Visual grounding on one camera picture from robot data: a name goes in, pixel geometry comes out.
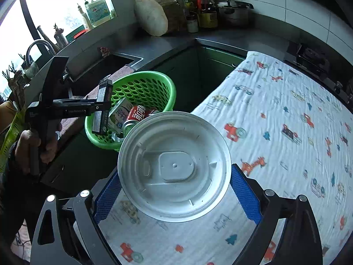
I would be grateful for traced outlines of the person's left hand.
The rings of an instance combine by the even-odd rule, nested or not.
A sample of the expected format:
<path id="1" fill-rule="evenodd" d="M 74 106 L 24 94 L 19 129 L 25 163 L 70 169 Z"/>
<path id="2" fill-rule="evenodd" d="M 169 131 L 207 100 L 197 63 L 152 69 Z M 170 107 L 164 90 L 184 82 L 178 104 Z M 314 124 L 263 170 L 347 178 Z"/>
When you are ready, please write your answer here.
<path id="1" fill-rule="evenodd" d="M 58 133 L 61 131 L 61 129 L 62 126 L 59 124 L 54 136 L 46 143 L 44 152 L 39 156 L 40 160 L 44 164 L 49 164 L 55 158 L 58 144 Z M 31 130 L 22 131 L 15 148 L 14 156 L 16 157 L 17 163 L 25 174 L 30 172 L 31 160 L 35 157 L 38 159 L 38 156 L 32 154 L 30 150 L 38 148 L 40 145 L 41 140 L 36 132 Z"/>

